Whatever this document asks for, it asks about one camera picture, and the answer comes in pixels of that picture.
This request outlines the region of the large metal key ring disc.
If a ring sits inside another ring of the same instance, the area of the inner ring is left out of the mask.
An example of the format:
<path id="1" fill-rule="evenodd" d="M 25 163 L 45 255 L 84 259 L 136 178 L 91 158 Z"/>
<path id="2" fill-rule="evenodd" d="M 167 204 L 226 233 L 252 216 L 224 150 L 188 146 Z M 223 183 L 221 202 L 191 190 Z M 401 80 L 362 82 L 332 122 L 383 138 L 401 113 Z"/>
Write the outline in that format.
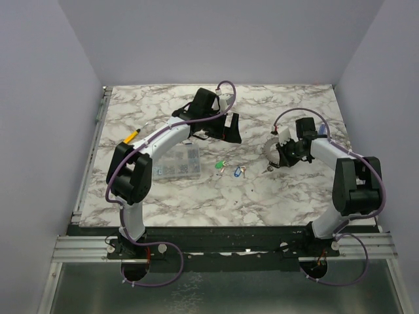
<path id="1" fill-rule="evenodd" d="M 276 137 L 270 138 L 263 146 L 263 154 L 269 162 L 269 165 L 275 168 L 280 167 L 280 153 L 278 152 L 276 145 L 278 139 Z"/>

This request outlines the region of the green key tag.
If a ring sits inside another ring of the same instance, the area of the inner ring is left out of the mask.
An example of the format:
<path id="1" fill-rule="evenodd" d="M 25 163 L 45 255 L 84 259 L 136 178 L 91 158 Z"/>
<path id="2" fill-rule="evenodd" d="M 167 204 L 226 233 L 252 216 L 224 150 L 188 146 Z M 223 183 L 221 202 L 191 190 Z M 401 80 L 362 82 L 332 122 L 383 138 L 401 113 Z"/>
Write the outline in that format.
<path id="1" fill-rule="evenodd" d="M 225 168 L 228 166 L 228 163 L 225 160 L 217 162 L 215 164 L 215 169 L 218 169 L 220 173 L 224 172 Z"/>

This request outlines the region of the blue key tag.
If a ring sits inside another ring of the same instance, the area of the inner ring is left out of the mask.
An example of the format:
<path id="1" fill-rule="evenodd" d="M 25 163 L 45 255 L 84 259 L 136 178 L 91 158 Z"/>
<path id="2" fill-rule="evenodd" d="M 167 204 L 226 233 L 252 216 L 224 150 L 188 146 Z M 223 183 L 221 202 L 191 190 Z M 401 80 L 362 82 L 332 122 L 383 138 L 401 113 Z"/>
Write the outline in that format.
<path id="1" fill-rule="evenodd" d="M 238 166 L 235 171 L 234 171 L 234 177 L 235 178 L 239 178 L 239 177 L 246 177 L 246 167 L 245 166 Z"/>

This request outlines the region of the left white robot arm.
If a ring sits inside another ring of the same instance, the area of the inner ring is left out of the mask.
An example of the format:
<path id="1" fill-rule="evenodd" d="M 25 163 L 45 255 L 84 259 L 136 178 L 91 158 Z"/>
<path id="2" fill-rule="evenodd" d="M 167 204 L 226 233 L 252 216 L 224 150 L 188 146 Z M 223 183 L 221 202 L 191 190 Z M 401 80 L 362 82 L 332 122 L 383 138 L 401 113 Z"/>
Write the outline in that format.
<path id="1" fill-rule="evenodd" d="M 125 237 L 122 250 L 130 258 L 144 252 L 145 233 L 143 200 L 152 186 L 153 165 L 171 148 L 203 131 L 208 137 L 240 144 L 238 121 L 234 113 L 229 126 L 225 124 L 237 93 L 222 93 L 199 88 L 193 100 L 176 109 L 169 120 L 146 138 L 129 144 L 119 143 L 114 151 L 106 182 L 105 199 L 120 207 L 119 232 Z"/>

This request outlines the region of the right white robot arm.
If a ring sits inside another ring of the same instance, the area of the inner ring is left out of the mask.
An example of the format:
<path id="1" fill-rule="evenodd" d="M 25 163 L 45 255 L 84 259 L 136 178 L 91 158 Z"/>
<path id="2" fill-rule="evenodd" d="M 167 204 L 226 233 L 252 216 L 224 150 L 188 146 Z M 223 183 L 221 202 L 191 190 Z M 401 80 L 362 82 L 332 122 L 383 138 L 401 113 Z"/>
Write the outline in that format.
<path id="1" fill-rule="evenodd" d="M 323 162 L 334 171 L 331 204 L 319 218 L 308 224 L 311 234 L 301 239 L 302 251 L 315 256 L 323 250 L 324 239 L 331 239 L 352 220 L 365 219 L 382 208 L 384 188 L 380 161 L 362 157 L 345 149 L 327 134 L 319 134 L 313 118 L 296 121 L 297 140 L 288 127 L 274 127 L 280 167 L 299 162 Z"/>

